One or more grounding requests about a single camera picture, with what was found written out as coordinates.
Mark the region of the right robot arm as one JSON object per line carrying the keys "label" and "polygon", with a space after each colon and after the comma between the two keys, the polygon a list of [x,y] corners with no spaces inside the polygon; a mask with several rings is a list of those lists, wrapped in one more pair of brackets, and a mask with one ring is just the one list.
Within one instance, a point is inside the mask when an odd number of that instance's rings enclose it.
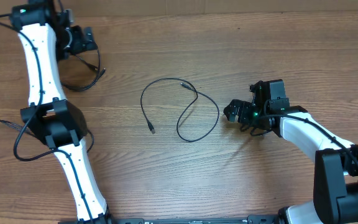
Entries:
{"label": "right robot arm", "polygon": [[281,208],[276,215],[250,215],[248,223],[358,222],[358,144],[318,124],[301,106],[292,106],[283,80],[250,86],[251,101],[232,100],[224,109],[241,131],[275,133],[293,143],[314,163],[313,199]]}

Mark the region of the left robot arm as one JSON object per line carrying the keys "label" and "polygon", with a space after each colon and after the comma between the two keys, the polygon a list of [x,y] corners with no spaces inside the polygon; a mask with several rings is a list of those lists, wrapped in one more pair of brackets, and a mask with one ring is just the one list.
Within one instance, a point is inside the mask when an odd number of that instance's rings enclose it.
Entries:
{"label": "left robot arm", "polygon": [[58,72],[59,61],[98,49],[91,28],[74,26],[72,12],[58,12],[53,1],[14,6],[9,19],[22,42],[29,74],[29,105],[21,109],[24,126],[61,164],[76,203],[76,223],[115,223],[88,159],[85,117],[63,91],[86,88],[63,84]]}

